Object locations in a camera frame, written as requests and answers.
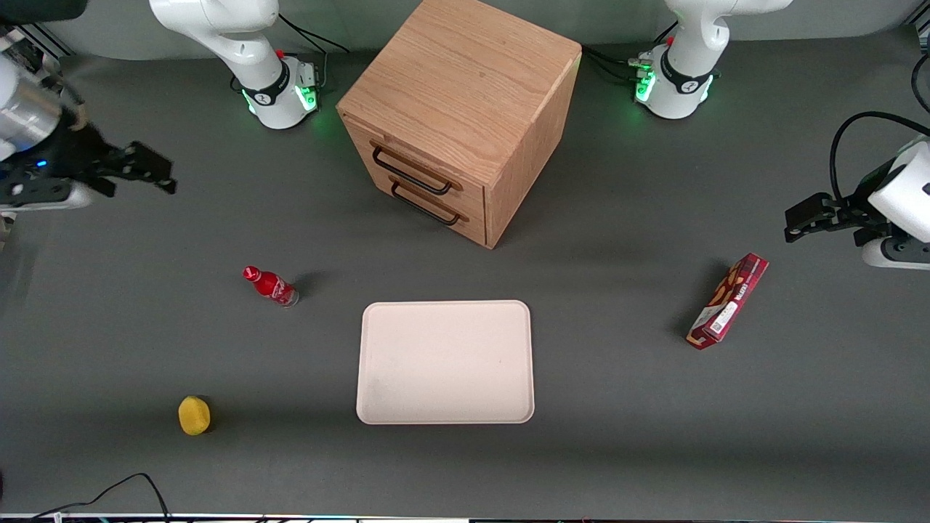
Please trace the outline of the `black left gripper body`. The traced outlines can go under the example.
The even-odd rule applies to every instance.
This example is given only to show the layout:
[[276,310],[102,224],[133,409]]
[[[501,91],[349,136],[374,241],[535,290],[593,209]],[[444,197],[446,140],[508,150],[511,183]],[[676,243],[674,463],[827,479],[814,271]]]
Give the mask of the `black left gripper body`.
[[890,222],[890,219],[869,202],[869,196],[884,187],[890,182],[892,175],[898,172],[898,168],[894,169],[892,166],[895,161],[893,158],[889,159],[864,176],[849,195],[841,194],[838,175],[834,175],[834,196],[841,208],[839,222],[855,228],[853,238],[857,247],[864,247],[867,242],[873,240],[907,238],[903,229]]

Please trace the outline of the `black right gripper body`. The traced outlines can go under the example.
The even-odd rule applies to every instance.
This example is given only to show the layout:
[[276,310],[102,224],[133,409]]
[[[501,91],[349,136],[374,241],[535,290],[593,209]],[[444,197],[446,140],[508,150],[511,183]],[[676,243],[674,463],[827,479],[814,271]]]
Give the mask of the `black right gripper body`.
[[88,206],[113,198],[121,149],[95,126],[73,131],[63,123],[46,139],[2,160],[3,206]]

